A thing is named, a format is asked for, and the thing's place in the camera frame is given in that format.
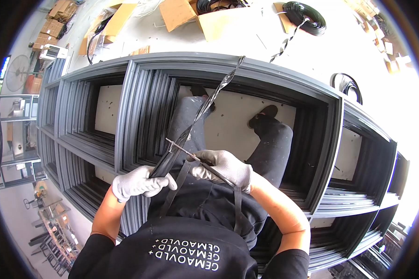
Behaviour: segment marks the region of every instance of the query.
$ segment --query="white cable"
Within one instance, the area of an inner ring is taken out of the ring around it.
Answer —
[[[158,8],[158,6],[160,6],[160,2],[161,2],[161,0],[158,0],[158,3],[155,6],[155,8],[153,8],[149,12],[143,12],[142,14],[136,15],[135,17],[141,18],[141,17],[145,17],[145,16],[150,15],[151,13],[153,13]]]

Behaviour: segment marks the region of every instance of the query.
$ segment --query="person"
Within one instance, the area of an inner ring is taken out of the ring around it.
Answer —
[[[168,134],[172,140],[191,125],[207,98],[202,87],[193,86],[192,93],[178,101]],[[233,188],[198,162],[193,163],[167,214],[159,216],[168,192],[177,189],[177,171],[190,160],[181,152],[166,177],[149,179],[154,167],[140,166],[114,179],[69,278],[257,278],[257,263],[249,250],[268,215],[282,240],[262,278],[307,278],[309,222],[278,189],[290,154],[291,128],[274,119],[276,106],[256,114],[247,125],[260,142],[243,163],[228,151],[205,149],[203,123],[214,109],[195,125],[184,148],[242,189],[241,210],[247,222],[240,225],[240,234],[234,232]],[[147,221],[116,246],[125,202],[141,194],[151,197]]]

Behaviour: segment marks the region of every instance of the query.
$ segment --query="black cable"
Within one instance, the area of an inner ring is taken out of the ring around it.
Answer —
[[[228,0],[227,1],[228,6],[219,5],[217,7],[211,8],[211,5],[217,2],[220,2],[220,0],[197,0],[197,4],[196,4],[197,13],[199,15],[203,15],[206,13],[226,10],[229,8],[243,8],[243,7],[246,7],[246,3],[247,3],[246,1],[241,1],[241,0]]]
[[[91,45],[91,42],[93,41],[93,39],[96,37],[96,36],[98,36],[100,33],[96,33],[93,37],[91,37],[91,39],[90,39],[90,41],[88,42],[88,46],[87,46],[87,59],[88,59],[88,62],[90,63],[90,65],[93,65],[93,63],[91,62],[91,59],[90,59],[90,56],[89,56],[89,51],[90,51],[90,45]]]
[[[343,87],[343,89],[341,90],[341,92],[343,94],[347,95],[350,89],[354,89],[355,94],[357,95],[357,102],[359,104],[363,104],[362,93],[360,92],[360,89],[358,89],[357,82],[352,78],[352,76],[350,76],[348,74],[345,74],[345,73],[337,73],[337,74],[334,74],[334,76],[332,77],[332,87],[335,88],[335,77],[337,75],[344,75],[344,76],[347,76],[348,78],[351,79],[350,81],[348,81],[348,83],[346,83],[346,85]]]
[[[323,16],[311,6],[303,3],[291,1],[287,2],[282,6],[282,9],[286,12],[287,18],[296,26],[300,25],[305,18],[309,18],[301,29],[313,36],[321,36],[326,30],[326,21]]]

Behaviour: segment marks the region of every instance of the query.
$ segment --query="foot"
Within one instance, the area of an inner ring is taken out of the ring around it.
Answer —
[[[193,94],[193,96],[208,98],[208,94],[207,94],[205,88],[203,88],[203,86],[201,86],[201,85],[191,86],[191,93]],[[215,110],[216,110],[216,105],[214,103],[212,103],[211,106],[209,107],[209,111],[211,111],[213,113]]]
[[[250,129],[254,129],[254,126],[255,126],[255,125],[256,125],[256,123],[257,123],[257,120],[258,120],[258,115],[259,115],[259,114],[263,114],[263,115],[270,116],[271,118],[275,118],[275,116],[278,114],[278,108],[277,108],[275,105],[273,105],[273,104],[271,104],[271,105],[266,106],[265,108],[263,108],[263,109],[261,110],[261,112],[260,112],[260,113],[258,113],[258,114],[256,114],[255,116],[253,116],[253,118],[252,118],[252,119],[250,119],[250,120],[247,122],[247,126],[248,126]]]

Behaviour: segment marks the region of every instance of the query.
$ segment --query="white work glove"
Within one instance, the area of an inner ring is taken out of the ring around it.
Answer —
[[[127,202],[130,196],[143,194],[152,197],[168,186],[171,190],[177,189],[177,183],[170,174],[166,177],[149,178],[153,166],[140,166],[128,174],[117,176],[113,180],[112,191],[119,202]]]
[[[250,193],[251,175],[253,173],[251,165],[242,163],[233,154],[225,150],[202,150],[194,153],[194,155],[206,163],[210,163],[209,165],[213,165],[212,168],[214,170],[230,182],[233,182],[237,187],[240,187],[242,191],[247,194]],[[203,166],[193,167],[191,173],[197,179],[207,179],[214,183],[223,183],[220,178]]]

